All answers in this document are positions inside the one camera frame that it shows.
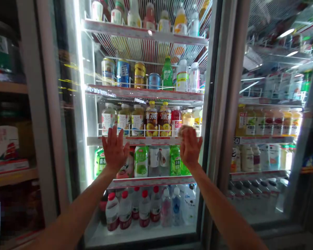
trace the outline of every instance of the fluorescent light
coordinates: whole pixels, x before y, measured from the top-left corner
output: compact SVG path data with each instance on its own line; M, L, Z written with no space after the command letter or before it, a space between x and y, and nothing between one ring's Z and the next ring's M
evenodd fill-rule
M294 52L291 52L290 54L288 54L287 56L293 56L293 55L295 55L297 53L298 53L298 51L294 51Z
M295 31L295 29L290 29L288 31L285 31L283 34L281 34L279 37L282 38L282 37L285 37L289 34L291 34L293 31Z

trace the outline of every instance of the red cap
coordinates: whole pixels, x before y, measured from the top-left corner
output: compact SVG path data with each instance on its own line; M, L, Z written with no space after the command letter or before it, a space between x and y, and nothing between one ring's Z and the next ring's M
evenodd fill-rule
M127 197L128 197L128 194L129 194L128 191L124 191L124 192L122 193L122 198L123 198L123 199L127 198Z
M148 196L148 194L149 194L149 193L147 192L147 190L144 190L144 191L143 191L143 198L146 198L146 197Z
M108 200L113 200L114 198L115 198L115 196L116 196L116 194L115 193L110 193L109 195L108 195Z

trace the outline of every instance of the refrigerator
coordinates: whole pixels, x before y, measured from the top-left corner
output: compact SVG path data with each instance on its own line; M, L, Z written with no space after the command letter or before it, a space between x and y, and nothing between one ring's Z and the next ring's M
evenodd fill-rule
M130 143L131 160L80 248L225 246L174 153L181 124L203 137L199 163L269 247L313 242L312 1L27 0L18 12L31 105L47 118L59 212L102 171L109 127L122 127ZM175 188L177 225L172 212L169 227L162 218L108 227L111 193L120 205L125 192L155 199Z

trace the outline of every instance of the green soda bottle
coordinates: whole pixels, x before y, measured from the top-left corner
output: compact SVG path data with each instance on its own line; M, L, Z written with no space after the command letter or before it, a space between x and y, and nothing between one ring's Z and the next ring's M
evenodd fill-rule
M105 162L105 156L104 156L104 150L102 147L95 150L95 159L94 159L94 178L103 171L105 168L106 162Z
M176 176L181 175L181 156L180 156L180 146L173 145L170 146L170 175Z
M170 63L170 56L166 56L166 61L162 68L161 79L163 80L164 90L174 90L173 86L173 68Z

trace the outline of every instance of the green bottle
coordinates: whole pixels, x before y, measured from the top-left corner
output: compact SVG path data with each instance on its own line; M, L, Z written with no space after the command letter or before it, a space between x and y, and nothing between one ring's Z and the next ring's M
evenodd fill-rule
M173 68L170 63L170 56L166 56L162 68L161 79L163 80L164 90L174 90L173 86Z

